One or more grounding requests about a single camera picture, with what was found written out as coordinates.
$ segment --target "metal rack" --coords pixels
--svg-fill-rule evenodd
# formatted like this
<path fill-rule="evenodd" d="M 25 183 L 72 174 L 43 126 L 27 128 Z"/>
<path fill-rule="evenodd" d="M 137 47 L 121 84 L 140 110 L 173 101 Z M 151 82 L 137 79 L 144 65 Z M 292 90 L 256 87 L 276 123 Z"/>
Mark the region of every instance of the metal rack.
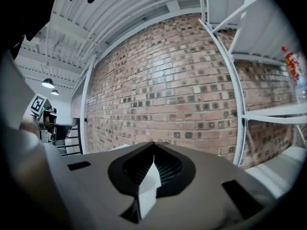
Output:
<path fill-rule="evenodd" d="M 58 149 L 60 149 L 60 150 L 64 149 L 65 150 L 65 153 L 62 154 L 62 157 L 63 156 L 70 156 L 70 155 L 76 155 L 76 154 L 83 154 L 83 149 L 82 149 L 82 144 L 81 144 L 81 134 L 80 134 L 80 119 L 79 118 L 75 118 L 75 119 L 77 121 L 77 124 L 76 124 L 75 128 L 72 128 L 71 130 L 77 130 L 78 136 L 68 137 L 67 139 L 77 138 L 78 144 L 57 146 Z M 70 148 L 70 147 L 79 147 L 80 150 L 78 152 L 67 153 L 66 148 Z"/>
<path fill-rule="evenodd" d="M 207 16 L 202 14 L 199 21 L 219 48 L 235 89 L 238 134 L 234 164 L 239 165 L 243 155 L 248 120 L 278 124 L 305 124 L 307 123 L 307 104 L 282 105 L 247 111 L 234 60 L 260 61 L 284 66 L 281 47 L 287 45 L 291 51 L 297 52 L 300 44 L 291 25 L 286 23 L 286 17 L 272 0 L 206 0 L 206 2 Z M 225 28 L 237 29 L 229 50 L 226 50 L 216 33 Z M 300 116 L 280 117 L 285 115 Z M 304 139 L 299 127 L 296 127 L 299 135 Z"/>

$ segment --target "ceiling light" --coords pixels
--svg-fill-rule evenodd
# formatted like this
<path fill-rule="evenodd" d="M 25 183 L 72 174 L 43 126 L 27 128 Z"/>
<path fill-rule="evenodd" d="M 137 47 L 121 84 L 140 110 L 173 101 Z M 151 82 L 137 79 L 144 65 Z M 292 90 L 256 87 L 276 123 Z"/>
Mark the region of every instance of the ceiling light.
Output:
<path fill-rule="evenodd" d="M 57 90 L 53 90 L 51 93 L 54 95 L 59 95 L 59 92 Z"/>
<path fill-rule="evenodd" d="M 52 79 L 45 79 L 43 82 L 42 82 L 42 85 L 46 88 L 50 88 L 50 89 L 54 89 L 54 84 L 53 84 L 53 81 Z"/>

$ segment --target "brick wall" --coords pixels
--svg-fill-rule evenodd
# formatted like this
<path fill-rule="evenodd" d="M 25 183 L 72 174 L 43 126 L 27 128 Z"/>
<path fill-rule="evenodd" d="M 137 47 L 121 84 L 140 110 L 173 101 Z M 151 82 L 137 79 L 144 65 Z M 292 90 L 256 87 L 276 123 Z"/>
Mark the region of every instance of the brick wall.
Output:
<path fill-rule="evenodd" d="M 247 111 L 279 106 L 295 101 L 286 67 L 236 61 Z M 250 120 L 241 166 L 253 167 L 275 157 L 293 141 L 292 125 Z"/>
<path fill-rule="evenodd" d="M 233 86 L 199 17 L 150 26 L 98 64 L 86 101 L 91 152 L 153 140 L 233 159 Z"/>

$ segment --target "shelf board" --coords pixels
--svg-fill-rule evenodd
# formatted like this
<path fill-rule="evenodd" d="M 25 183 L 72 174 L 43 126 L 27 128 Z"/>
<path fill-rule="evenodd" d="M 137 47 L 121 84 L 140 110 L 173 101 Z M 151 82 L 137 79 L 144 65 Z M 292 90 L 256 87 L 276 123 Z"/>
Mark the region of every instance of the shelf board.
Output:
<path fill-rule="evenodd" d="M 307 103 L 292 103 L 246 112 L 247 115 L 281 116 L 307 114 Z"/>
<path fill-rule="evenodd" d="M 276 124 L 286 124 L 286 125 L 299 125 L 307 123 L 307 115 L 299 117 L 270 117 L 263 115 L 242 115 L 243 118 L 249 120 L 257 120 L 262 122 L 276 123 Z"/>

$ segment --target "white pillar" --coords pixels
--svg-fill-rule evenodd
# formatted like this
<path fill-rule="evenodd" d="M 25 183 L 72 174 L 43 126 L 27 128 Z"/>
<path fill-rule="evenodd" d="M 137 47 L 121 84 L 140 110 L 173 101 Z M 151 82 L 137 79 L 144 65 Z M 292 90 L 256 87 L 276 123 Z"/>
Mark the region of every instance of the white pillar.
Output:
<path fill-rule="evenodd" d="M 82 150 L 83 154 L 88 153 L 87 149 L 87 135 L 85 132 L 85 100 L 86 100 L 86 95 L 87 95 L 87 89 L 88 89 L 88 84 L 90 83 L 90 78 L 92 75 L 92 70 L 94 68 L 95 62 L 96 62 L 96 54 L 92 56 L 91 58 L 91 63 L 90 67 L 86 73 L 86 78 L 85 78 L 85 83 L 83 87 L 83 92 L 82 92 L 82 98 L 81 98 L 81 108 L 80 108 L 80 135 L 81 135 L 81 145 L 82 145 Z"/>
<path fill-rule="evenodd" d="M 237 133 L 237 139 L 236 139 L 236 151 L 235 151 L 235 157 L 234 157 L 233 164 L 239 166 L 241 159 L 242 159 L 243 151 L 244 151 L 246 132 L 247 132 L 247 126 L 248 126 L 247 119 L 243 118 L 243 115 L 246 113 L 246 106 L 245 106 L 245 100 L 244 100 L 243 89 L 241 86 L 240 78 L 236 71 L 235 65 L 231 59 L 231 55 L 228 53 L 222 41 L 213 34 L 212 29 L 208 25 L 206 25 L 203 21 L 201 21 L 201 19 L 199 19 L 199 22 L 202 24 L 202 26 L 205 28 L 209 36 L 212 38 L 212 40 L 218 47 L 223 57 L 223 60 L 226 64 L 226 67 L 229 71 L 231 82 L 234 86 L 234 93 L 235 93 L 235 98 L 236 98 L 237 119 L 238 119 L 238 133 Z"/>

